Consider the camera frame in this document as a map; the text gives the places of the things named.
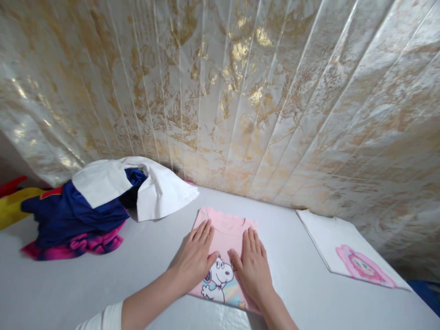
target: yellow garment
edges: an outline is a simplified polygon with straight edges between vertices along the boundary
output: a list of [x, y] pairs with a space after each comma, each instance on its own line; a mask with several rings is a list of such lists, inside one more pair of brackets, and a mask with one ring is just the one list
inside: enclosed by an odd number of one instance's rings
[[0, 198], [0, 230], [26, 218], [30, 213], [21, 211], [22, 201], [44, 193], [40, 188], [25, 188]]

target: folded white t-shirt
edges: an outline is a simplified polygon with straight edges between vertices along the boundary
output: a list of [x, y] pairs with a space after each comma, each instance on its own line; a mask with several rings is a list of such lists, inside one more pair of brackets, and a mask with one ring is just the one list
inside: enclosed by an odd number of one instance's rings
[[330, 272], [412, 291], [352, 223], [309, 210], [297, 210], [297, 214]]

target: pink t-shirt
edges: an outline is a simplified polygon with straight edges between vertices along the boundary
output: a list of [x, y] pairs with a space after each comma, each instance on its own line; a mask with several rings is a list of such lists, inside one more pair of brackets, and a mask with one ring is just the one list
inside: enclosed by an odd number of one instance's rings
[[209, 253], [219, 251], [220, 257], [217, 258], [205, 279], [189, 294], [260, 314], [258, 307], [243, 293], [238, 284], [237, 269], [228, 255], [228, 251], [233, 248], [241, 256], [243, 232], [251, 226], [258, 231], [257, 223], [236, 215], [215, 211], [209, 207], [199, 210], [193, 228], [208, 219], [211, 219], [212, 226], [215, 228]]

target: pink cartoon print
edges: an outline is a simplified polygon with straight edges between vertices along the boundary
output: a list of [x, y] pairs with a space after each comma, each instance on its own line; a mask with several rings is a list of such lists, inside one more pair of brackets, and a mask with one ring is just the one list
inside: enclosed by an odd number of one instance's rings
[[397, 286], [393, 279], [385, 274], [374, 261], [362, 253], [354, 251], [348, 245], [337, 247], [336, 253], [352, 277], [382, 286]]
[[[234, 271], [231, 265], [223, 262], [221, 258], [217, 258], [215, 263], [209, 270], [208, 275], [206, 275], [204, 281], [208, 285], [202, 285], [202, 296], [220, 303], [225, 303], [225, 294], [223, 288], [226, 283], [232, 281], [234, 278]], [[214, 282], [215, 288], [210, 289], [209, 283]]]

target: white sleeve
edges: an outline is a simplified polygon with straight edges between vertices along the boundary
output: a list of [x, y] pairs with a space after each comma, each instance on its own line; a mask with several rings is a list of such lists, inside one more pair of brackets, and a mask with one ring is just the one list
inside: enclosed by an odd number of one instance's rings
[[121, 330], [122, 303], [107, 306], [103, 312], [77, 326], [76, 330]]

